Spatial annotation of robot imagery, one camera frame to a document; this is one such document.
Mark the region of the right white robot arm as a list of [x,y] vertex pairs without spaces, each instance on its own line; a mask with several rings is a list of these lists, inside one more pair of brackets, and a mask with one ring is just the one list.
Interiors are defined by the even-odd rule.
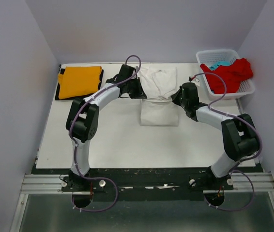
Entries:
[[216,189],[222,177],[229,174],[246,157],[261,149],[261,141],[248,114],[239,116],[221,112],[199,101],[194,83],[187,82],[171,96],[172,102],[184,109],[190,119],[208,124],[222,132],[224,153],[209,167],[211,174],[205,176],[205,185]]

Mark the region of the white t-shirt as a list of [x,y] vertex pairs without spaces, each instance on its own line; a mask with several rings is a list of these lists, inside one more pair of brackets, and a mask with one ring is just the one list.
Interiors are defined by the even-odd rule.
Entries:
[[178,126],[178,109],[171,99],[177,92],[177,69],[141,68],[139,77],[147,96],[141,101],[140,124]]

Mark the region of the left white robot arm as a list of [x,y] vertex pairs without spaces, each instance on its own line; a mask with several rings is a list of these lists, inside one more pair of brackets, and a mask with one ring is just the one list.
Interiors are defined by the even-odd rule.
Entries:
[[106,80],[100,90],[84,99],[73,100],[66,129],[73,144],[71,171],[76,174],[73,186],[77,190],[84,191],[89,187],[89,178],[85,175],[90,170],[89,148],[91,139],[98,129],[100,110],[123,94],[128,94],[131,99],[147,98],[137,77],[139,69],[123,64],[119,73]]

